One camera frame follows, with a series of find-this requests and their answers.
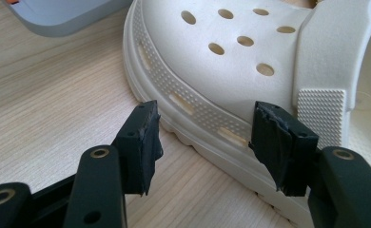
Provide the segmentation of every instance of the orange object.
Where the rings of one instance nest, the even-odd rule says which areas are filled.
[[[16,3],[19,2],[19,0],[6,0],[6,1],[7,1],[7,3],[9,3],[11,5],[16,4]]]

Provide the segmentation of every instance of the white shoe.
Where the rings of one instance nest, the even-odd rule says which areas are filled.
[[[371,0],[135,0],[124,54],[132,91],[158,101],[164,128],[298,226],[313,226],[306,198],[276,192],[247,147],[255,101],[371,164]]]

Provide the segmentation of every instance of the wooden table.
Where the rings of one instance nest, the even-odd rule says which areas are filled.
[[[73,35],[33,34],[0,1],[0,183],[32,192],[111,143],[137,101],[123,67],[127,10]],[[292,227],[270,205],[161,129],[149,196],[127,196],[129,227]]]

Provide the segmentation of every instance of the gray plastic object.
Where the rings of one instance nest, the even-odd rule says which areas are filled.
[[[4,0],[3,2],[30,31],[42,36],[60,37],[70,35],[114,11],[128,7],[132,0]]]

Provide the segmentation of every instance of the shoe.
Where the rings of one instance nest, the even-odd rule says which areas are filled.
[[[371,164],[371,0],[303,9],[275,0],[135,0],[127,80],[162,125],[299,227],[306,198],[275,191],[248,148],[255,101],[278,105]]]

